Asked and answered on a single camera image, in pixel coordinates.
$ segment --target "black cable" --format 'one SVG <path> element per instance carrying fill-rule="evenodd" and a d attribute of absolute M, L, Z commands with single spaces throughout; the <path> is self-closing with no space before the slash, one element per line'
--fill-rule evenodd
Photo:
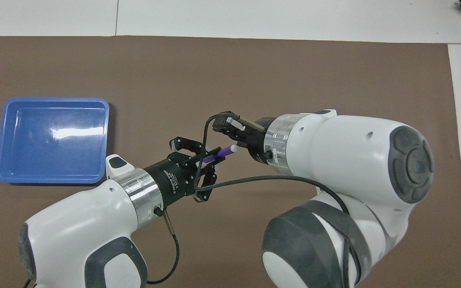
<path fill-rule="evenodd" d="M 210 189 L 219 188 L 223 186 L 229 186 L 229 185 L 241 184 L 241 183 L 247 183 L 247 182 L 253 182 L 253 181 L 261 181 L 261 180 L 295 180 L 295 181 L 301 181 L 301 182 L 312 184 L 320 188 L 321 190 L 325 191 L 326 193 L 328 193 L 328 195 L 330 195 L 337 202 L 337 204 L 339 204 L 341 210 L 344 213 L 350 214 L 348 211 L 348 208 L 346 207 L 346 204 L 344 204 L 342 199 L 330 188 L 312 179 L 307 179 L 307 178 L 298 177 L 298 176 L 288 176 L 288 175 L 255 176 L 255 177 L 231 180 L 231 181 L 222 182 L 222 183 L 204 186 L 204 187 L 197 187 L 196 189 L 197 191 L 205 191 L 205 190 L 210 190 Z"/>
<path fill-rule="evenodd" d="M 348 211 L 348 208 L 346 207 L 346 204 L 344 204 L 343 200 L 334 192 L 332 191 L 330 188 L 328 188 L 327 186 L 317 182 L 317 181 L 314 181 L 312 179 L 307 179 L 307 178 L 303 178 L 303 177 L 298 177 L 298 176 L 287 176 L 287 175 L 269 175 L 269 176 L 255 176 L 255 177 L 248 177 L 248 178 L 242 178 L 242 179 L 237 179 L 237 180 L 231 180 L 231 181 L 227 181 L 227 182 L 222 182 L 222 183 L 219 183 L 219 184 L 213 184 L 213 185 L 208 185 L 208 186 L 204 186 L 204 187 L 199 187 L 198 186 L 198 182 L 199 182 L 199 177 L 200 177 L 200 172 L 202 170 L 202 161 L 205 157 L 205 154 L 206 154 L 206 150 L 205 150 L 205 146 L 206 146 L 206 143 L 207 143 L 207 129 L 209 127 L 209 124 L 212 120 L 216 119 L 217 117 L 219 116 L 227 116 L 227 117 L 231 117 L 232 119 L 234 120 L 239 120 L 239 116 L 238 115 L 235 115 L 235 114 L 232 114 L 232 113 L 219 113 L 219 114 L 215 114 L 211 117 L 209 117 L 205 123 L 205 126 L 204 126 L 204 136 L 202 138 L 202 152 L 200 153 L 199 155 L 199 164 L 198 164 L 198 167 L 197 167 L 197 174 L 196 174 L 196 181 L 193 182 L 193 186 L 194 186 L 194 189 L 195 191 L 206 191 L 206 190 L 212 190 L 214 188 L 219 188 L 219 187 L 223 187 L 223 186 L 229 186 L 229 185 L 234 185 L 234 184 L 241 184 L 241 183 L 246 183 L 246 182 L 253 182 L 253 181 L 261 181 L 261 180 L 279 180 L 279 179 L 282 179 L 282 180 L 295 180 L 295 181 L 300 181 L 300 182 L 305 182 L 305 183 L 308 183 L 308 184 L 312 184 L 318 188 L 320 188 L 321 190 L 325 191 L 328 195 L 330 195 L 334 200 L 335 202 L 337 202 L 337 204 L 339 205 L 339 207 L 341 208 L 341 210 L 346 213 L 346 214 L 350 214 L 350 212 Z M 349 275 L 348 275 L 348 253 L 351 253 L 351 256 L 353 258 L 353 261 L 355 262 L 355 266 L 356 267 L 360 267 L 360 263 L 359 263 L 359 258 L 358 258 L 358 255 L 357 255 L 357 252 L 355 251 L 355 249 L 353 248 L 353 246 L 350 244 L 349 242 L 349 239 L 347 239 L 346 235 L 340 233 L 341 236 L 343 237 L 343 240 L 344 240 L 344 247 L 343 247 L 343 280 L 344 280 L 344 284 L 345 284 L 345 288 L 348 288 L 349 287 Z"/>
<path fill-rule="evenodd" d="M 24 283 L 24 286 L 22 288 L 28 288 L 28 285 L 30 284 L 31 279 L 28 279 L 26 283 Z"/>
<path fill-rule="evenodd" d="M 202 147 L 201 147 L 202 151 L 200 152 L 200 155 L 199 155 L 199 164 L 197 167 L 197 174 L 195 175 L 195 181 L 193 182 L 193 188 L 195 189 L 195 191 L 200 191 L 199 190 L 200 187 L 198 187 L 198 182 L 199 182 L 199 177 L 200 177 L 200 171 L 202 171 L 203 160 L 206 156 L 205 145 L 207 143 L 207 128 L 209 127 L 209 123 L 211 123 L 212 120 L 216 119 L 217 117 L 223 117 L 223 116 L 230 117 L 234 120 L 239 120 L 240 118 L 238 115 L 233 114 L 233 113 L 218 113 L 218 114 L 215 114 L 209 117 L 207 121 L 205 122 L 204 136 L 202 138 Z"/>
<path fill-rule="evenodd" d="M 177 236 L 175 234 L 172 234 L 172 237 L 174 238 L 175 250 L 176 250 L 175 263 L 174 263 L 174 266 L 172 267 L 172 270 L 170 270 L 170 272 L 168 274 L 166 274 L 166 276 L 163 277 L 162 279 L 159 279 L 159 280 L 156 280 L 156 281 L 147 280 L 147 284 L 154 285 L 154 284 L 163 283 L 165 280 L 170 278 L 170 276 L 172 276 L 172 274 L 174 274 L 175 268 L 177 268 L 177 264 L 179 264 L 180 251 L 179 251 L 179 241 L 177 240 Z"/>

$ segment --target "purple marker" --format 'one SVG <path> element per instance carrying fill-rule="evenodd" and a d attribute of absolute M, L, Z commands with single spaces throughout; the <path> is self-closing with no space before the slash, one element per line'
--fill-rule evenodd
<path fill-rule="evenodd" d="M 216 153 L 216 155 L 209 155 L 208 157 L 205 157 L 203 159 L 203 162 L 204 163 L 213 162 L 214 160 L 216 160 L 218 158 L 223 158 L 223 157 L 225 157 L 227 155 L 231 155 L 232 153 L 236 153 L 236 151 L 238 151 L 238 146 L 230 145 L 229 147 L 223 148 L 222 150 L 218 151 L 218 153 Z"/>

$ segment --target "plastic tray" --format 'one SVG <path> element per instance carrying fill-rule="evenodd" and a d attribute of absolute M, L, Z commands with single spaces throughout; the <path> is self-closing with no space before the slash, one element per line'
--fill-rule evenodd
<path fill-rule="evenodd" d="M 0 128 L 0 181 L 98 182 L 104 175 L 109 111 L 101 98 L 8 100 Z"/>

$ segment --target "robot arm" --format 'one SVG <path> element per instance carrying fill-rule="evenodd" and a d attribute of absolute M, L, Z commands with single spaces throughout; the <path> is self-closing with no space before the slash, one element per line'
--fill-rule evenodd
<path fill-rule="evenodd" d="M 220 148 L 206 152 L 201 147 L 199 142 L 177 137 L 170 142 L 172 153 L 145 169 L 110 155 L 108 179 L 100 186 L 71 195 L 28 219 L 20 231 L 19 250 L 36 288 L 145 287 L 147 266 L 130 234 L 159 216 L 166 221 L 166 208 L 184 196 L 208 200 L 211 190 L 194 190 L 198 157 L 180 150 L 204 154 L 208 164 L 199 174 L 203 186 L 216 182 L 214 166 L 230 152 Z"/>
<path fill-rule="evenodd" d="M 400 122 L 335 110 L 256 122 L 231 112 L 212 118 L 214 131 L 256 161 L 329 188 L 267 226 L 263 264 L 280 288 L 355 286 L 402 239 L 412 208 L 432 183 L 426 139 Z M 109 179 L 99 187 L 26 221 L 19 248 L 37 288 L 145 287 L 146 264 L 130 234 L 184 196 L 208 200 L 214 166 L 235 147 L 207 152 L 204 144 L 177 137 L 172 153 L 145 169 L 111 155 Z M 196 188 L 200 175 L 206 189 Z"/>
<path fill-rule="evenodd" d="M 264 132 L 240 132 L 228 119 L 213 126 L 258 162 L 325 184 L 348 210 L 322 192 L 274 218 L 263 241 L 269 277 L 280 288 L 353 287 L 402 239 L 412 208 L 428 193 L 428 142 L 400 122 L 335 110 L 257 122 Z"/>

